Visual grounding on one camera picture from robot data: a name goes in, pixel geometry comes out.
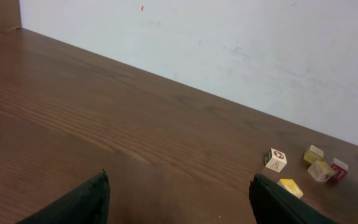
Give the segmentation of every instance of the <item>white backdrop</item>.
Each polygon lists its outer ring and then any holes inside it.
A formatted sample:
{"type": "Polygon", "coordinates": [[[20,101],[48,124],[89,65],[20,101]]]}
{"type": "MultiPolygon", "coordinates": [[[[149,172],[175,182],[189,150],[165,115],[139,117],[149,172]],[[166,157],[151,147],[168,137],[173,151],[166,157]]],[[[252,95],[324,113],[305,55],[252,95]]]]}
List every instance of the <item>white backdrop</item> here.
{"type": "Polygon", "coordinates": [[[21,0],[21,13],[26,29],[358,145],[358,0],[21,0]]]}

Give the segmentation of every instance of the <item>red block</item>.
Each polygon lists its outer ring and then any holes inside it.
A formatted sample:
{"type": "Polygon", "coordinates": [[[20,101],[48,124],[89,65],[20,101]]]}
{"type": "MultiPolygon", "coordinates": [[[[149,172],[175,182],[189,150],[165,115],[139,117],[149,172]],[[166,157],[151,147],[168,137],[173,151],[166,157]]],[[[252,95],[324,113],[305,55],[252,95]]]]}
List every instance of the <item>red block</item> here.
{"type": "Polygon", "coordinates": [[[348,166],[344,162],[340,161],[339,159],[334,158],[333,164],[331,167],[335,170],[335,174],[333,178],[336,180],[343,179],[348,171],[348,166]]]}

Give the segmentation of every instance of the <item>toy block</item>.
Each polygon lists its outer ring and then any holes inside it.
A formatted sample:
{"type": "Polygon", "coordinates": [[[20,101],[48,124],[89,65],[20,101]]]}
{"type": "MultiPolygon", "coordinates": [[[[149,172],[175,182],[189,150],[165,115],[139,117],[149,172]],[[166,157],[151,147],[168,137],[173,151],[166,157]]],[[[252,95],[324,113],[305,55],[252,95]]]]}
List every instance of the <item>toy block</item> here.
{"type": "Polygon", "coordinates": [[[322,161],[324,159],[324,152],[316,146],[311,145],[303,154],[303,159],[306,162],[313,164],[316,161],[322,161]]]}
{"type": "Polygon", "coordinates": [[[318,182],[327,181],[335,171],[325,161],[316,161],[308,169],[310,175],[318,182]]]}
{"type": "Polygon", "coordinates": [[[334,158],[333,164],[331,165],[333,170],[335,171],[333,178],[336,180],[341,180],[344,178],[348,171],[348,166],[344,162],[339,159],[334,158]]]}
{"type": "Polygon", "coordinates": [[[277,184],[298,198],[303,196],[303,192],[292,179],[280,179],[277,184]]]}
{"type": "Polygon", "coordinates": [[[265,167],[280,172],[287,164],[287,158],[283,152],[271,148],[265,156],[265,167]]]}

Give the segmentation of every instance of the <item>wooden cube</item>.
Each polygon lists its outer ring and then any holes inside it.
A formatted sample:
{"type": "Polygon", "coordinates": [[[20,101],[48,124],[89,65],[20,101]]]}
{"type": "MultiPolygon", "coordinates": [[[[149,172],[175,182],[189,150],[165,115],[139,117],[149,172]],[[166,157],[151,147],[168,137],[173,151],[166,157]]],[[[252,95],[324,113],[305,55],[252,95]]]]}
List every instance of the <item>wooden cube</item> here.
{"type": "Polygon", "coordinates": [[[287,164],[287,158],[283,152],[271,148],[265,156],[265,167],[280,172],[287,164]]]}
{"type": "Polygon", "coordinates": [[[335,171],[325,161],[316,161],[308,169],[310,175],[318,182],[327,181],[335,171]]]}
{"type": "Polygon", "coordinates": [[[301,198],[303,196],[303,192],[292,179],[280,179],[277,184],[282,186],[283,188],[285,188],[285,190],[289,191],[291,194],[297,196],[298,198],[301,198]]]}
{"type": "Polygon", "coordinates": [[[333,164],[331,165],[333,170],[335,171],[333,178],[336,180],[341,180],[347,174],[348,166],[344,162],[339,159],[334,158],[333,164]]]}
{"type": "Polygon", "coordinates": [[[324,159],[324,152],[316,146],[311,145],[303,154],[303,159],[306,162],[313,164],[316,161],[322,161],[324,159]]]}

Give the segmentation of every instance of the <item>black object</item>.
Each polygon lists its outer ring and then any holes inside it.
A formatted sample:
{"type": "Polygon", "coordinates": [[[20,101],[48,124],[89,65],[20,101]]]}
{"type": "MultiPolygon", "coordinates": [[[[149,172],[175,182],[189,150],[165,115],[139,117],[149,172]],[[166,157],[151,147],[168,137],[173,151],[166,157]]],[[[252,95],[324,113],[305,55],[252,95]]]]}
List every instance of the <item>black object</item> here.
{"type": "Polygon", "coordinates": [[[258,224],[335,223],[262,174],[251,181],[249,200],[258,224]]]}
{"type": "Polygon", "coordinates": [[[18,224],[106,224],[109,201],[109,179],[102,171],[18,224]]]}

